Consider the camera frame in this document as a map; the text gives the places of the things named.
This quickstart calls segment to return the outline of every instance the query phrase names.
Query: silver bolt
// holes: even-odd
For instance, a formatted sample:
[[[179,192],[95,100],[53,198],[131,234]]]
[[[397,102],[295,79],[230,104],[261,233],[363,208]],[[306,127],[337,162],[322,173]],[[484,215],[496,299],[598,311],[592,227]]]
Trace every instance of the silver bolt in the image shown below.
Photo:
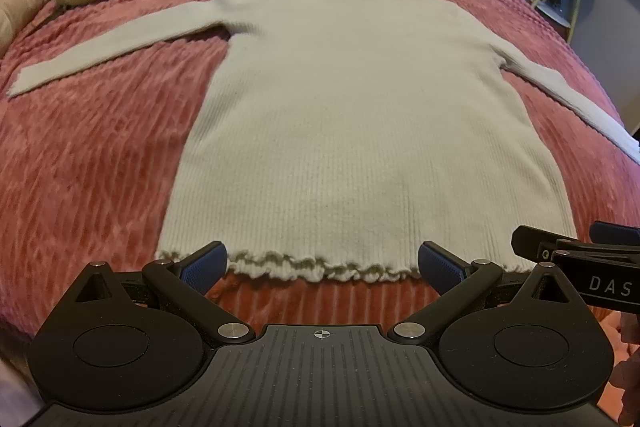
[[[239,339],[240,337],[244,337],[248,332],[249,328],[238,322],[228,322],[218,328],[220,336],[226,339]]]
[[[396,335],[406,339],[417,339],[424,335],[424,326],[415,322],[401,322],[394,328]]]

